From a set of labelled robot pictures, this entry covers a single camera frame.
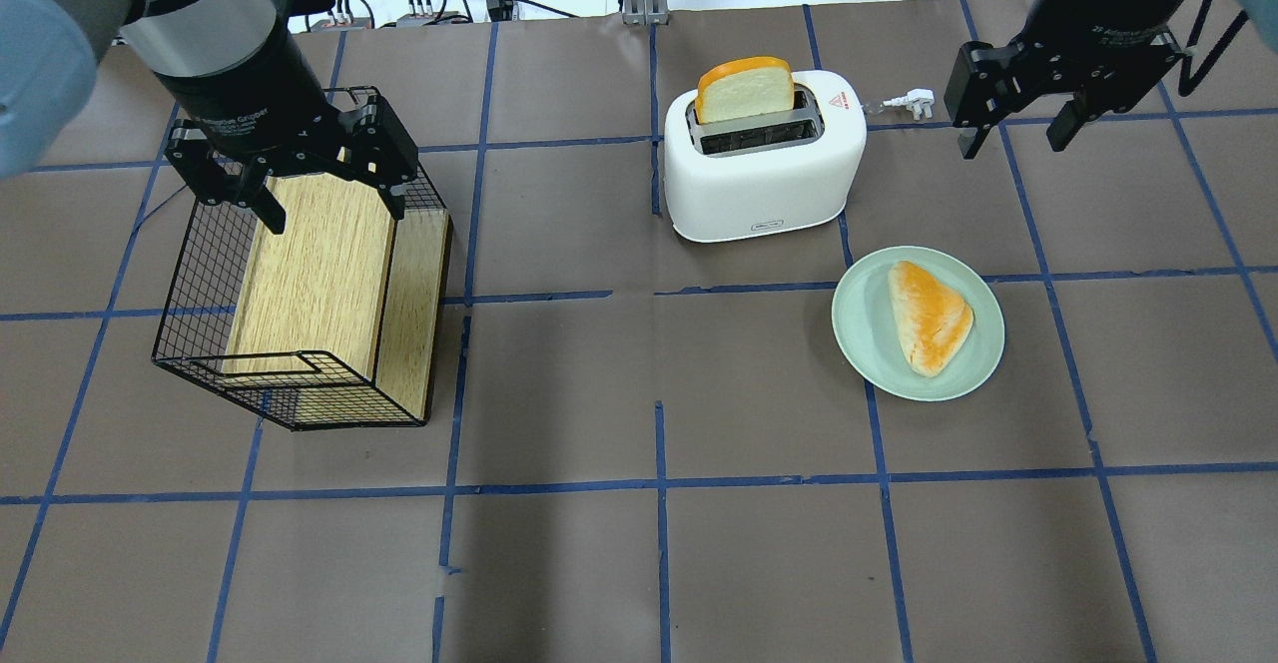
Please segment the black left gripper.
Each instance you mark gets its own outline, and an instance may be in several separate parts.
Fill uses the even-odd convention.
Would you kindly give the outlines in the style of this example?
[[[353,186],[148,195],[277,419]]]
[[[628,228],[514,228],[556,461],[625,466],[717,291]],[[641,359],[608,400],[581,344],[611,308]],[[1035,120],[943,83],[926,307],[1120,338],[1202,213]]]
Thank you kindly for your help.
[[[386,96],[373,86],[320,86],[288,29],[227,72],[158,75],[187,118],[170,128],[167,162],[201,204],[250,210],[282,235],[288,213],[268,178],[334,175],[378,192],[401,221],[406,194],[420,184],[418,146]],[[355,103],[340,111],[328,93]]]

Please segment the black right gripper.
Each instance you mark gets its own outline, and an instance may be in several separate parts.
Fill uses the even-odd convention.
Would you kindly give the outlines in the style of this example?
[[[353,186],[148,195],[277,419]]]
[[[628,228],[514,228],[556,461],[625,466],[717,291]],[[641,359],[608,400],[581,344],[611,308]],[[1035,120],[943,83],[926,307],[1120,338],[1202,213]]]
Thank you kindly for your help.
[[[944,105],[958,126],[958,152],[973,161],[996,123],[1045,95],[1068,102],[1045,128],[1059,153],[1091,118],[1126,112],[1185,54],[1169,17],[1185,0],[1033,0],[1022,29],[1005,46],[958,49]]]

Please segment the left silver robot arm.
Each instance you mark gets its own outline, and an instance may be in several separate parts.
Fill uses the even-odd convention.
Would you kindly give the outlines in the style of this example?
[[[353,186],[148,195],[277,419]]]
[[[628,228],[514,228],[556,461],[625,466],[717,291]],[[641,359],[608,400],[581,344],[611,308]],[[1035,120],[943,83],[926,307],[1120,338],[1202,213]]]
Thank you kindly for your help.
[[[374,87],[355,109],[328,102],[288,22],[334,0],[3,0],[1,164],[15,178],[40,164],[84,109],[115,40],[187,112],[164,157],[202,204],[252,210],[281,234],[270,178],[334,175],[374,189],[403,218],[427,187],[418,148]]]

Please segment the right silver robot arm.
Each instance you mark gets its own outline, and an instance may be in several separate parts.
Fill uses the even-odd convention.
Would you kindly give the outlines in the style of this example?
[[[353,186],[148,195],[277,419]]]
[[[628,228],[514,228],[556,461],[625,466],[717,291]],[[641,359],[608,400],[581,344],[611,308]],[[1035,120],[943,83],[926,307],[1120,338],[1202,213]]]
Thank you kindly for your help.
[[[1213,0],[1201,0],[1191,34],[1178,43],[1169,18],[1185,0],[1033,0],[1022,29],[1005,46],[966,41],[958,49],[944,107],[958,149],[973,158],[1010,114],[1048,95],[1066,103],[1048,126],[1051,149],[1105,112],[1127,112],[1181,66],[1180,95],[1191,95],[1247,22],[1275,46],[1275,0],[1237,0],[1240,14],[1214,49],[1199,40]]]

